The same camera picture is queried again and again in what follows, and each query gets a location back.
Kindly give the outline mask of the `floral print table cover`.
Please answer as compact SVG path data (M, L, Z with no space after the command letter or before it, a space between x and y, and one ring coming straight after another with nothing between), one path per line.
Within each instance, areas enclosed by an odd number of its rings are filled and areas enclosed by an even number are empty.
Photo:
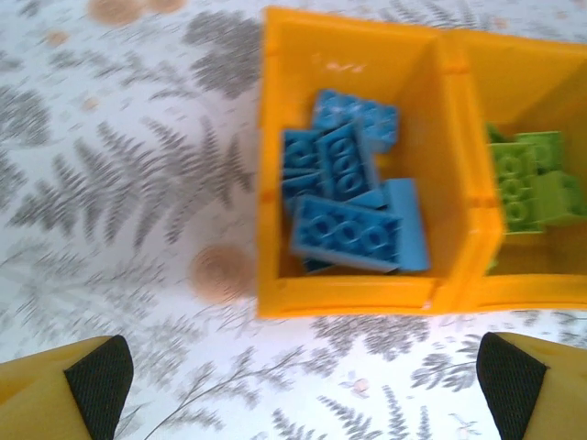
M269 5L587 43L587 0L0 0L0 362L121 335L115 440L501 440L481 337L587 312L261 320Z

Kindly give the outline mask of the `blue lego brick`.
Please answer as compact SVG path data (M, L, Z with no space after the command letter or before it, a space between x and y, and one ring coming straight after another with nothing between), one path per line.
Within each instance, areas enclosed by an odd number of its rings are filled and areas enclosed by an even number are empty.
M348 201L379 188L374 157L361 129L360 122L349 122L316 141L324 193L335 201Z
M401 223L388 212L303 195L295 205L290 249L302 257L386 273L400 267Z
M399 109L356 95L324 89L317 94L312 128L331 130L358 122L360 132L373 153L386 153L399 138Z
M414 179L388 179L379 189L353 197L349 202L399 216L399 269L410 272L430 269L426 233Z
M289 216L294 213L298 194L325 195L316 146L325 134L320 129L283 131L282 201Z

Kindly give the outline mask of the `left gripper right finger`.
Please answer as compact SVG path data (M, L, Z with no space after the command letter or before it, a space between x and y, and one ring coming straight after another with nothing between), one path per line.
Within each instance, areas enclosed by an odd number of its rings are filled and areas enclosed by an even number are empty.
M501 440L587 440L587 349L489 332L476 373Z

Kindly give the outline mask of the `green lego brick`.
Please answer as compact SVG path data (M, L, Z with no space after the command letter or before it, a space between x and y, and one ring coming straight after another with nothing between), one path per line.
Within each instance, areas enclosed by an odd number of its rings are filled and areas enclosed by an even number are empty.
M542 233L544 225L534 187L537 177L534 148L524 142L492 143L490 148L506 233Z
M491 144L509 143L510 139L504 135L494 124L485 124L487 135Z
M538 175L533 186L546 226L569 226L587 219L580 181L561 170Z
M531 146L539 174L562 170L563 137L560 131L518 133L515 138Z

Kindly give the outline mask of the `yellow plastic bin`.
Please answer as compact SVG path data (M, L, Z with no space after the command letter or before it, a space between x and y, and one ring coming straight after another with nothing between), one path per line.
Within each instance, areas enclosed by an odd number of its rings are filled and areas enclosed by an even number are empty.
M538 234L507 234L486 123L510 142L560 131L562 170L587 204L587 44L472 30L447 34L458 76L466 154L485 233L462 311L587 309L587 219Z
M439 314L469 311L499 236L483 127L460 34L270 6L262 39L258 205L259 314ZM332 88L398 106L386 176L418 186L431 269L379 276L343 269L307 277L289 254L282 215L282 131L306 127Z

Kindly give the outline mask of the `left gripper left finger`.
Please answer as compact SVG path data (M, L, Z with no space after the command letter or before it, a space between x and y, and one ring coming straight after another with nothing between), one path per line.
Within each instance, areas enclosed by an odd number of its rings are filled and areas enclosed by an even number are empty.
M0 363L0 440L114 440L133 376L121 335Z

